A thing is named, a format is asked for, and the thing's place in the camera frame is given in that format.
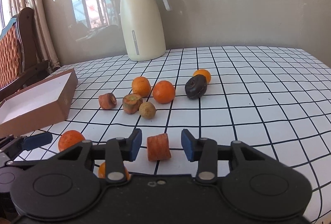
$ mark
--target brown box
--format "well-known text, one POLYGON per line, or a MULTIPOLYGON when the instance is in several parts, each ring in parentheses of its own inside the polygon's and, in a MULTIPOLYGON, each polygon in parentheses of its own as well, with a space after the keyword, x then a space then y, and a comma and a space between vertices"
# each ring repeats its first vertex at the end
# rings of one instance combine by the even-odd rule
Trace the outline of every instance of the brown box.
POLYGON ((20 136, 68 118, 78 83, 74 69, 48 77, 0 103, 0 137, 20 136))

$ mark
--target cream-colored thermos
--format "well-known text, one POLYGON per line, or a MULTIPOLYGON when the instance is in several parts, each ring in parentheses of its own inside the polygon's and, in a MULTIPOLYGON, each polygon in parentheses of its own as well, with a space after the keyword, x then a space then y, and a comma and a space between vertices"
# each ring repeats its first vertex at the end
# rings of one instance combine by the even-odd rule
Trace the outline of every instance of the cream-colored thermos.
MULTIPOLYGON (((163 0, 166 10, 171 8, 163 0)), ((125 46, 133 61, 158 58, 165 53, 160 12, 155 0, 121 0, 120 16, 125 46)))

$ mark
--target chair armrest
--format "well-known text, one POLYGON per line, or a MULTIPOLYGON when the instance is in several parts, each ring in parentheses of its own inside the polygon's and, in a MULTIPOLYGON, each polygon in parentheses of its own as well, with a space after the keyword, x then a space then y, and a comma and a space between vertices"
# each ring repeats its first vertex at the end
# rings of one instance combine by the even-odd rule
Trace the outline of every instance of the chair armrest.
POLYGON ((11 96, 15 92, 17 92, 26 83, 28 79, 38 74, 40 71, 45 70, 47 67, 48 60, 40 62, 35 66, 32 66, 29 69, 25 70, 23 73, 19 74, 19 76, 14 81, 0 89, 0 102, 8 96, 11 96))

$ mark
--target orange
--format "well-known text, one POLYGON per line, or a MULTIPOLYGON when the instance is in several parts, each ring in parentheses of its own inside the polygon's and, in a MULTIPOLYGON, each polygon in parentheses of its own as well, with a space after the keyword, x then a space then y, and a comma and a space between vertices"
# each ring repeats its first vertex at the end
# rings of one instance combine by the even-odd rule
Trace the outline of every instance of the orange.
POLYGON ((193 73, 193 76, 195 75, 204 75, 206 77, 207 83, 211 81, 211 74, 206 69, 198 69, 193 73))
POLYGON ((149 96, 151 90, 151 85, 145 77, 136 77, 132 81, 132 92, 139 94, 141 97, 149 96))
POLYGON ((161 80, 153 88, 153 97, 160 104, 167 104, 175 98, 175 87, 167 80, 161 80))
MULTIPOLYGON (((124 166, 125 169, 125 175, 126 175, 126 179, 129 180, 131 175, 129 174, 128 170, 126 169, 126 167, 124 166)), ((99 178, 105 178, 106 177, 106 162, 103 162, 98 170, 98 177, 99 178)))
POLYGON ((80 132, 75 130, 66 131, 59 139, 59 151, 64 151, 83 140, 85 140, 85 137, 80 132))

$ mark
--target dark purple fruit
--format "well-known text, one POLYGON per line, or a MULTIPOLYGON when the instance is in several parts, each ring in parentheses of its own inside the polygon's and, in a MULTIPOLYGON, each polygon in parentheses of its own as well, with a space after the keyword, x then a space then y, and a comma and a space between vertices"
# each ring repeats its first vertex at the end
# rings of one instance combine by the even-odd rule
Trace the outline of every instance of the dark purple fruit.
POLYGON ((189 99, 198 99, 206 93, 207 80, 204 75, 195 75, 185 84, 185 93, 189 99))

